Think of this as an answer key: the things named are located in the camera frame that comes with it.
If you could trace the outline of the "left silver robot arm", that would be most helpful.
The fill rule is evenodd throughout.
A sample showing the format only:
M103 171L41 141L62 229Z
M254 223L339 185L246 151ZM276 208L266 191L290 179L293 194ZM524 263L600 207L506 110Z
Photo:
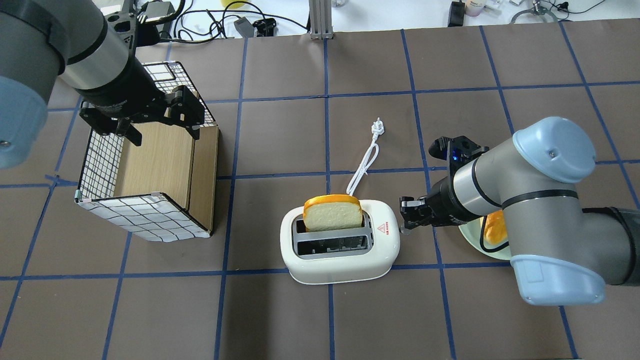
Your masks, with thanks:
M185 85L166 93L135 56L137 47L162 39L158 25L185 8L149 16L126 0L120 12L103 14L92 0L3 0L1 18L1 167L28 159L47 120L57 78L82 96L80 116L101 136L141 146L136 124L180 126L198 140L205 107Z

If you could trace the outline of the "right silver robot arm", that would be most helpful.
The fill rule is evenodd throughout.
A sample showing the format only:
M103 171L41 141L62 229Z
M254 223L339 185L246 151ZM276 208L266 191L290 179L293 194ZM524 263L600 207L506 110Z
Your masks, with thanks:
M534 306L596 305L606 285L639 285L639 211L581 207L576 184L596 154L573 121L546 117L492 149L442 136L429 153L448 174L425 196L400 198L403 230L501 210L519 295Z

